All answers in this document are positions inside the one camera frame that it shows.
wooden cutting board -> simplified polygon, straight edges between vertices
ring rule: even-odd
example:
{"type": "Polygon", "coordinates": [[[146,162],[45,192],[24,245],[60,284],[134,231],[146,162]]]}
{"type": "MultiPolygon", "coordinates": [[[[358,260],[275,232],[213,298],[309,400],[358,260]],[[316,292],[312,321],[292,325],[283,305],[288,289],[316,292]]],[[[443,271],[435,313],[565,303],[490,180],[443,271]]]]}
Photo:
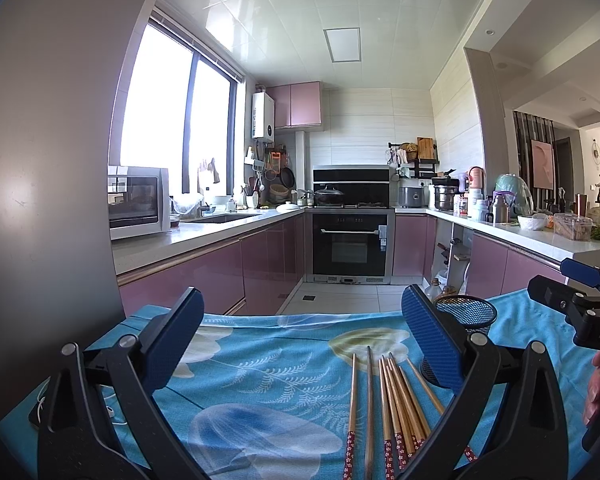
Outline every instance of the wooden cutting board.
{"type": "Polygon", "coordinates": [[[418,158],[435,158],[433,151],[433,139],[430,137],[418,137],[418,158]]]}

black mesh pen holder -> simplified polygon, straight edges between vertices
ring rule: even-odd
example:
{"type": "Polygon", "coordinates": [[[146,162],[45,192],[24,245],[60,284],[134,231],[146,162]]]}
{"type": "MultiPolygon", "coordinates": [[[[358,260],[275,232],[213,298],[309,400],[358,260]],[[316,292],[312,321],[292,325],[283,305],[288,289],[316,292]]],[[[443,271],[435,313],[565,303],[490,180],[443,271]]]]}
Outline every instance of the black mesh pen holder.
{"type": "MultiPolygon", "coordinates": [[[[473,296],[444,296],[433,305],[438,310],[453,315],[468,334],[481,332],[487,335],[498,317],[498,311],[491,303],[473,296]]],[[[444,388],[440,386],[426,359],[420,365],[420,373],[429,383],[444,388]]]]}

cabinet door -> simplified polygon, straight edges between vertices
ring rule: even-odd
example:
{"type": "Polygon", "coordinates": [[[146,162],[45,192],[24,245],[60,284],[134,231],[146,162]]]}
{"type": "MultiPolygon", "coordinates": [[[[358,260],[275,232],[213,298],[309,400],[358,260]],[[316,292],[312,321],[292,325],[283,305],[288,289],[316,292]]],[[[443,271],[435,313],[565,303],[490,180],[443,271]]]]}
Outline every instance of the cabinet door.
{"type": "Polygon", "coordinates": [[[224,314],[244,297],[240,243],[204,254],[120,287],[129,316],[146,304],[171,308],[188,286],[202,292],[205,312],[224,314]]]}
{"type": "Polygon", "coordinates": [[[320,124],[320,83],[291,85],[291,125],[320,124]]]}
{"type": "Polygon", "coordinates": [[[427,217],[395,216],[394,276],[422,276],[427,247],[427,217]]]}
{"type": "Polygon", "coordinates": [[[244,299],[241,316],[266,316],[271,311],[267,232],[249,235],[240,240],[244,275],[244,299]]]}
{"type": "Polygon", "coordinates": [[[500,295],[508,251],[506,245],[474,233],[466,279],[468,296],[486,300],[500,295]]]}
{"type": "Polygon", "coordinates": [[[296,222],[296,283],[304,278],[304,214],[294,217],[296,222]]]}
{"type": "Polygon", "coordinates": [[[433,216],[427,216],[427,240],[425,243],[424,251],[424,268],[422,274],[426,280],[431,283],[432,275],[431,269],[433,267],[433,257],[436,254],[436,230],[438,228],[438,222],[433,216]]]}
{"type": "Polygon", "coordinates": [[[273,316],[285,302],[290,290],[285,282],[285,237],[283,223],[267,229],[267,257],[269,264],[269,311],[263,316],[273,316]]]}
{"type": "Polygon", "coordinates": [[[291,126],[291,86],[273,86],[267,88],[267,94],[275,101],[274,127],[285,128],[291,126]]]}
{"type": "Polygon", "coordinates": [[[508,292],[527,288],[529,281],[538,274],[551,278],[556,282],[564,283],[564,276],[558,270],[510,249],[507,254],[507,267],[502,283],[502,293],[507,294],[508,292]]]}
{"type": "Polygon", "coordinates": [[[285,290],[290,294],[298,282],[298,259],[296,255],[296,219],[289,218],[282,222],[285,241],[285,290]]]}

ceiling light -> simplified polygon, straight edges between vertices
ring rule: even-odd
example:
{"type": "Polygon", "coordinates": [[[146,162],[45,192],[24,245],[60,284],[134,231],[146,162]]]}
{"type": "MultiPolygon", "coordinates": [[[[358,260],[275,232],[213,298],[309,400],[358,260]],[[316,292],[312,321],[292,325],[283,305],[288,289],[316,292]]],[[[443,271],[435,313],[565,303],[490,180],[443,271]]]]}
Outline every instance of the ceiling light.
{"type": "Polygon", "coordinates": [[[360,28],[325,28],[324,37],[334,63],[362,60],[360,28]]]}

white microwave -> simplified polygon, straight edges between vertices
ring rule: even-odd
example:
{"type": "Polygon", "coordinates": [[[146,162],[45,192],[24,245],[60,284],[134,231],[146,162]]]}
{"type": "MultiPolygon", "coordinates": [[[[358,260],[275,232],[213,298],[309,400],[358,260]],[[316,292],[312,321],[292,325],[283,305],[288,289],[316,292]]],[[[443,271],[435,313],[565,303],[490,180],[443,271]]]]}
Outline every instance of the white microwave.
{"type": "Polygon", "coordinates": [[[169,170],[109,166],[107,202],[112,240],[168,231],[169,170]]]}

